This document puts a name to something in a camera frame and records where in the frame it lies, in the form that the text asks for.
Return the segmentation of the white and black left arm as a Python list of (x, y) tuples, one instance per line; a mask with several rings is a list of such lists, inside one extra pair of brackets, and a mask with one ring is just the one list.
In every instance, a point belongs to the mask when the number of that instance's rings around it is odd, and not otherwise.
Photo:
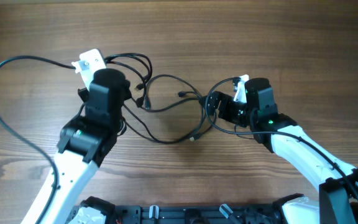
[(64, 223), (77, 198), (117, 141), (122, 106), (131, 98), (130, 82), (119, 70), (94, 73), (85, 113), (61, 130), (51, 170), (23, 223)]

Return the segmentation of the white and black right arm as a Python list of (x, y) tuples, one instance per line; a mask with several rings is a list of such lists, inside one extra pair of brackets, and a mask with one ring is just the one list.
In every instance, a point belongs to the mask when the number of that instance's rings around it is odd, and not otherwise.
[(234, 96), (215, 88), (200, 100), (207, 115), (243, 128), (298, 170), (317, 190), (317, 201), (293, 194), (273, 203), (275, 223), (358, 223), (358, 168), (313, 141), (291, 117), (278, 112), (266, 78), (231, 78)]

